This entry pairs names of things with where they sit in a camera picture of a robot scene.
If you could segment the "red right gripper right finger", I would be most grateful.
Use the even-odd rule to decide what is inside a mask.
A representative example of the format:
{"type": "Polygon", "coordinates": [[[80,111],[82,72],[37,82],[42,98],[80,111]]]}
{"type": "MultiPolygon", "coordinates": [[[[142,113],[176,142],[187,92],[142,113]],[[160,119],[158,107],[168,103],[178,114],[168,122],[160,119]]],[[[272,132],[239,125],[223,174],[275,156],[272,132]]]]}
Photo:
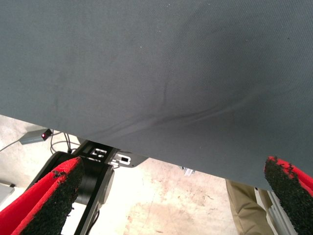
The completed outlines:
{"type": "Polygon", "coordinates": [[[265,179],[299,235],[313,233],[313,178],[295,165],[269,156],[265,179]]]}

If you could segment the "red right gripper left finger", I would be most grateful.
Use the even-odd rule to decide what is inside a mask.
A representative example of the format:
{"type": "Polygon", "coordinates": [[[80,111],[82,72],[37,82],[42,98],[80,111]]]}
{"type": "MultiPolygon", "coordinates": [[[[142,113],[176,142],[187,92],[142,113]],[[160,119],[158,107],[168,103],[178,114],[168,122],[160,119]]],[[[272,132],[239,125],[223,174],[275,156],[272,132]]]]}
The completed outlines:
{"type": "Polygon", "coordinates": [[[83,175],[80,157],[59,164],[0,212],[0,233],[59,235],[83,175]]]}

